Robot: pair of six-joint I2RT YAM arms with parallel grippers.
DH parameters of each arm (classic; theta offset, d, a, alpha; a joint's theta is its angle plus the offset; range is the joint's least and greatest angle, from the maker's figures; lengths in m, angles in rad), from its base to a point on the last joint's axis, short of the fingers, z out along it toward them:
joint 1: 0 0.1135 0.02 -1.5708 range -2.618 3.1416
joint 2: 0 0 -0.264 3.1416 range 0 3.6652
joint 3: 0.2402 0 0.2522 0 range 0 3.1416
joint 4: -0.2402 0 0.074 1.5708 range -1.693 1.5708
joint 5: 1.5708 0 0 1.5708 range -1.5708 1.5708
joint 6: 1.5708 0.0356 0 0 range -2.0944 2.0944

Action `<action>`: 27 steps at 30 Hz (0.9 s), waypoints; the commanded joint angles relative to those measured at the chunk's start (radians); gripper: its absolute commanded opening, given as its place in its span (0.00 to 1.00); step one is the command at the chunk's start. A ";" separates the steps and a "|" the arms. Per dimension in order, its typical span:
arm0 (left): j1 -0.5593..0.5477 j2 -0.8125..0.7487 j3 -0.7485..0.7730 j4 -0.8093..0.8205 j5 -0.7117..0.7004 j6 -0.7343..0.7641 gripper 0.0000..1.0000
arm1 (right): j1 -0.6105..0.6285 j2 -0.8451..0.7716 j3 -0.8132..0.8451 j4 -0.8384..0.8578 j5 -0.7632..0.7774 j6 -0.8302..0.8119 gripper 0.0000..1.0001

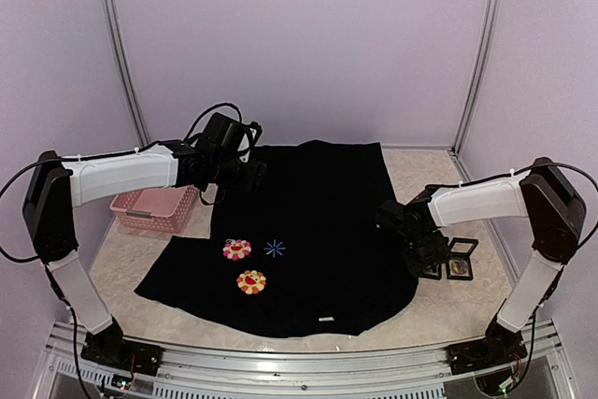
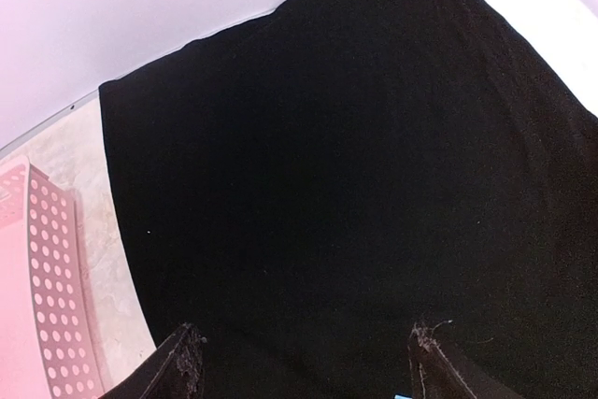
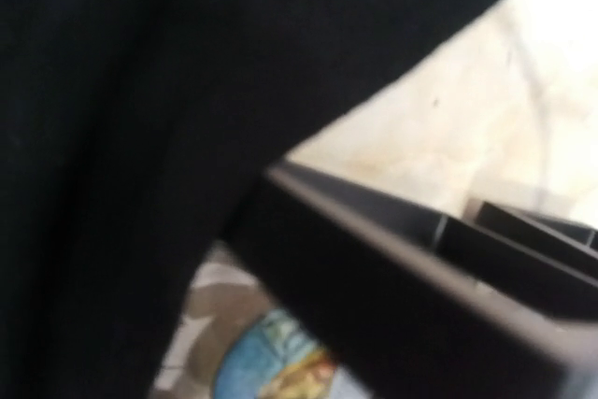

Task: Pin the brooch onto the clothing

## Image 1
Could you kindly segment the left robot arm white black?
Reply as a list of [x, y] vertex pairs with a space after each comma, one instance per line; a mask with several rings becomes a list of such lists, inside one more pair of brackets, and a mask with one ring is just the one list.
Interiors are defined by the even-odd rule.
[[265, 172], [263, 163], [249, 157], [262, 132], [255, 121], [245, 124], [214, 113], [202, 132], [182, 140], [108, 155], [61, 158], [50, 150], [39, 156], [22, 215], [52, 289], [86, 330], [82, 359], [154, 374], [163, 351], [124, 338], [78, 257], [74, 208], [151, 188], [204, 191], [215, 184], [251, 192]]

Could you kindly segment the black t-shirt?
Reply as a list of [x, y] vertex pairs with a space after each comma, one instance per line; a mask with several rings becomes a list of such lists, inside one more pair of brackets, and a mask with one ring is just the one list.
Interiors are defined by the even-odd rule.
[[[255, 192], [222, 190], [209, 238], [174, 237], [137, 285], [148, 300], [245, 333], [273, 337], [359, 335], [413, 300], [418, 282], [403, 240], [377, 227], [377, 209], [394, 197], [377, 143], [309, 141], [262, 146], [267, 164]], [[222, 255], [227, 239], [245, 239], [249, 257]], [[278, 239], [279, 258], [264, 254]], [[236, 284], [246, 270], [266, 276], [259, 294]]]

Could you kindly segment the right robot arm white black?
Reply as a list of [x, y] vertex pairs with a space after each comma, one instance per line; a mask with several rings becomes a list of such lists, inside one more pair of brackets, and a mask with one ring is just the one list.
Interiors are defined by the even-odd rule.
[[[565, 266], [589, 240], [582, 233], [587, 207], [563, 174], [566, 167], [538, 158], [506, 174], [453, 185], [429, 184], [409, 203], [389, 200], [377, 210], [377, 226], [403, 239], [403, 258], [416, 278], [472, 279], [471, 254], [477, 241], [449, 239], [442, 233], [446, 227], [505, 217], [526, 218], [530, 223], [534, 241], [529, 262], [484, 336], [447, 348], [452, 373], [510, 363], [531, 354], [522, 328], [549, 299]], [[469, 250], [457, 251], [458, 245]]]

